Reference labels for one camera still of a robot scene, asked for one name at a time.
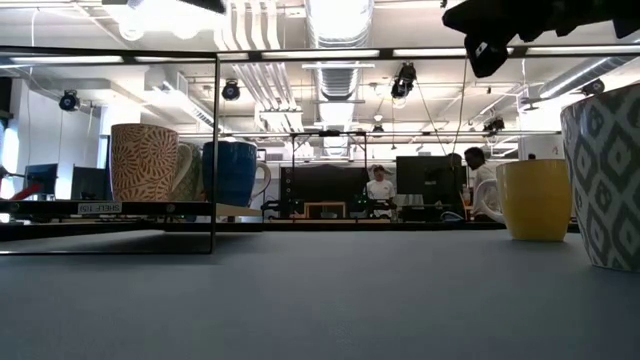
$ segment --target mug handle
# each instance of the mug handle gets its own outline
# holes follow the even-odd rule
[[[489,179],[489,180],[485,180],[483,181],[477,189],[475,189],[475,194],[473,195],[473,201],[478,201],[478,205],[480,206],[480,211],[482,211],[483,214],[487,215],[488,217],[490,217],[491,219],[493,219],[493,221],[497,221],[501,224],[504,224],[504,215],[502,213],[499,213],[497,211],[493,211],[491,210],[488,206],[487,203],[484,201],[484,195],[486,194],[487,190],[490,187],[494,187],[494,188],[498,188],[498,180],[496,179]]]
[[[262,181],[262,186],[260,186],[260,188],[258,188],[251,194],[251,200],[249,201],[249,204],[251,204],[251,201],[253,201],[256,196],[262,194],[265,190],[267,190],[267,187],[269,186],[269,184],[271,184],[271,170],[269,169],[267,164],[259,162],[256,165],[257,167],[261,168],[262,171],[264,171],[264,179]]]
[[[184,148],[187,149],[187,151],[189,152],[189,156],[187,156],[187,160],[184,161],[182,164],[178,164],[179,166],[178,174],[176,175],[176,178],[173,180],[173,186],[171,186],[171,191],[175,190],[178,187],[178,184],[180,184],[182,179],[184,179],[184,177],[187,175],[187,172],[191,167],[191,163],[193,162],[193,156],[191,156],[191,148],[185,144],[178,144],[178,153],[180,153],[181,147],[183,149]]]

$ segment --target blue mug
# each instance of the blue mug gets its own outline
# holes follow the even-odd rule
[[[213,143],[204,144],[202,153],[202,180],[207,199],[217,204],[247,207],[251,201],[263,193],[271,182],[271,171],[266,164],[258,162],[255,145],[241,141],[218,141],[218,192],[212,196]],[[253,190],[256,169],[264,171],[264,181],[259,189]]]

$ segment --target yellow mug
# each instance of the yellow mug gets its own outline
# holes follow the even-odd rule
[[[506,224],[516,240],[562,241],[571,219],[571,185],[565,160],[527,160],[502,164],[496,180],[475,189],[480,210]],[[484,202],[491,187],[498,188],[502,213]]]

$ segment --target label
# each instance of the label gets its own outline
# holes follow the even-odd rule
[[[78,214],[120,214],[122,203],[81,203],[78,204]]]

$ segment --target man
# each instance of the man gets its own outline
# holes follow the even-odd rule
[[[386,172],[381,165],[373,167],[374,179],[367,183],[367,196],[372,200],[387,200],[389,205],[393,206],[396,191],[393,188],[393,183],[384,178]],[[374,210],[374,215],[378,217],[386,215],[391,218],[391,210]]]
[[[464,152],[464,159],[467,161],[467,165],[471,170],[476,172],[476,180],[473,185],[474,199],[473,199],[473,214],[476,221],[490,221],[490,218],[480,211],[480,199],[475,198],[475,190],[485,180],[495,179],[495,172],[489,168],[486,164],[484,157],[484,151],[478,147],[472,147]],[[489,209],[494,211],[500,211],[500,201],[498,199],[498,189],[491,187],[485,193],[484,202]]]

